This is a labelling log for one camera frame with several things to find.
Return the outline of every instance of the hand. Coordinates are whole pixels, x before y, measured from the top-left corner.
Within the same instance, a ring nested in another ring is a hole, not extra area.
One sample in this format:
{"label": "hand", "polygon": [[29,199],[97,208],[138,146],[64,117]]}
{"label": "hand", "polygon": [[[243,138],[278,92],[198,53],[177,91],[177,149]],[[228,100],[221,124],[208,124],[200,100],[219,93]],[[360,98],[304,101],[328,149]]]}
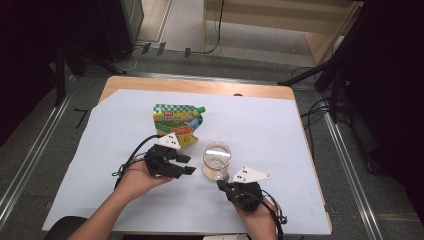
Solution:
{"label": "hand", "polygon": [[[275,212],[277,208],[266,198],[263,201]],[[238,215],[246,226],[247,233],[253,240],[275,240],[276,226],[269,210],[262,204],[254,212],[244,212],[234,205]]]}
{"label": "hand", "polygon": [[154,177],[151,176],[149,170],[147,170],[146,163],[144,161],[136,162],[131,164],[121,182],[115,189],[114,193],[124,197],[128,202],[144,195],[150,189],[170,182],[172,178],[169,177]]}

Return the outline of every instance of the white floor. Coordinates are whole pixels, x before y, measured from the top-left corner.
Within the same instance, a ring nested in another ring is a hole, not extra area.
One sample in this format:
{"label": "white floor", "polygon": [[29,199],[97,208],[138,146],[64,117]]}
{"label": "white floor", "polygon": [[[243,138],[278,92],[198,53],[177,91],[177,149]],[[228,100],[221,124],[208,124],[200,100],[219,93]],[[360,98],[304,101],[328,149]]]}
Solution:
{"label": "white floor", "polygon": [[[167,2],[169,0],[142,1],[145,12],[145,21],[142,28],[149,28],[149,22],[153,22],[148,20],[149,17],[156,17],[159,21],[160,19],[165,19],[162,35],[157,37],[158,41],[148,40],[148,42],[153,44],[166,42],[165,49],[167,50],[185,51],[186,48],[191,48],[192,52],[200,51],[203,1],[171,0],[172,3],[167,16],[157,14],[157,12],[164,11],[155,10],[151,6],[152,3],[147,2],[154,1],[157,2],[155,5],[158,5],[159,2]],[[206,51],[213,49],[216,45],[217,30],[218,23],[208,21]],[[219,47],[211,55],[302,67],[315,66],[303,32],[240,24],[221,24]]]}

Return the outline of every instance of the person's left hand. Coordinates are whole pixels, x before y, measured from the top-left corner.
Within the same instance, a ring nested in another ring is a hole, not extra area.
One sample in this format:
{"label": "person's left hand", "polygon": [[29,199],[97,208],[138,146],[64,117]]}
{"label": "person's left hand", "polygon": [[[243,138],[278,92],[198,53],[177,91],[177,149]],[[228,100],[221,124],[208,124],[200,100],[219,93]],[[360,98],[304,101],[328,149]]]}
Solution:
{"label": "person's left hand", "polygon": [[121,182],[115,189],[114,193],[118,193],[121,197],[130,202],[145,193],[150,189],[170,182],[172,178],[169,177],[154,177],[149,174],[146,163],[144,161],[131,164]]}

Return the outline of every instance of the metal floor strip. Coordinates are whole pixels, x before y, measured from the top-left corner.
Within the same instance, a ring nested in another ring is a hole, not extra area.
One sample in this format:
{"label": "metal floor strip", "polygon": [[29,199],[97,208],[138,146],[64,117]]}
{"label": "metal floor strip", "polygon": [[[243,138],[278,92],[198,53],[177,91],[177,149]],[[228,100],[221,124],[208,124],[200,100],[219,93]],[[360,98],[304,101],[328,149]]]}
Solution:
{"label": "metal floor strip", "polygon": [[[328,103],[324,101],[322,103],[322,106],[325,104],[328,105]],[[364,226],[368,233],[368,236],[370,239],[373,240],[382,240],[383,236],[380,231],[380,227],[378,226],[377,218],[374,214],[374,211],[372,210],[371,204],[368,201],[365,191],[362,188],[358,175],[356,174],[355,167],[353,166],[352,160],[343,141],[339,127],[333,122],[329,113],[325,114],[325,120],[328,129],[330,130],[331,137],[333,138],[337,153],[339,154],[343,169],[345,171],[347,180],[352,190],[353,197],[355,198],[356,205],[358,206],[359,213],[361,215],[362,221],[364,222]]]}
{"label": "metal floor strip", "polygon": [[44,151],[44,148],[49,142],[52,133],[56,129],[58,122],[60,121],[64,111],[66,110],[66,107],[68,106],[69,99],[76,85],[76,79],[74,76],[70,77],[68,84],[68,93],[66,94],[61,104],[53,109],[46,124],[44,125],[30,151],[25,157],[24,162],[22,163],[11,184],[0,200],[0,231],[2,230],[7,218],[13,210],[13,207],[18,201],[18,198],[22,193],[26,183],[28,182],[31,173],[36,167],[38,160]]}

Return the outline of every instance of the gray floor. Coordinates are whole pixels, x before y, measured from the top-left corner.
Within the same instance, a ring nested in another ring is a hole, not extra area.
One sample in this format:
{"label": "gray floor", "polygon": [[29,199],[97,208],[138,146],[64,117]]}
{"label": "gray floor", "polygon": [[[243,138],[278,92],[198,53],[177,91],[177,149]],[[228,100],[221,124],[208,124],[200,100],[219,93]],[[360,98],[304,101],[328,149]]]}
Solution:
{"label": "gray floor", "polygon": [[[174,35],[165,31],[163,37],[171,39],[170,36]],[[260,47],[263,43],[253,40],[256,42],[251,43],[250,46]],[[167,41],[168,47],[171,46],[171,42],[177,42],[176,40]],[[300,61],[299,56],[293,56],[296,53],[282,57],[284,62],[264,61],[261,57],[257,60],[246,59],[242,57],[242,54],[236,56],[193,54],[189,58],[184,58],[184,53],[180,52],[165,51],[161,56],[157,56],[156,53],[156,49],[151,49],[147,54],[141,54],[141,51],[138,51],[135,54],[138,64],[128,75],[158,73],[224,78],[220,80],[243,83],[275,84],[277,81],[290,79],[292,71],[298,66],[310,66],[309,60]],[[118,64],[130,68],[134,61],[129,56]],[[77,128],[82,113],[75,109],[89,111],[96,106],[104,84],[110,76],[96,65],[88,63],[87,66],[89,69],[86,76],[76,79],[67,108],[35,165],[13,211],[1,229],[0,239],[42,239],[45,235],[41,231],[41,226],[49,211],[48,204],[54,200],[89,119],[87,116],[82,125]],[[318,95],[313,90],[314,81],[315,79],[311,77],[302,84],[293,86],[300,113],[307,112],[318,100]],[[53,91],[38,104],[0,149],[0,191],[2,194],[12,182],[53,111],[54,98]],[[383,237],[385,239],[424,239],[423,225],[419,222],[403,187],[389,176],[377,177],[370,174],[353,131],[345,124],[338,124],[338,127],[362,187],[376,214]],[[368,239],[361,214],[324,118],[314,123],[312,135],[316,170],[324,199],[329,207],[333,232],[330,236],[306,236],[304,239]],[[301,236],[287,236],[287,239],[300,238]]]}

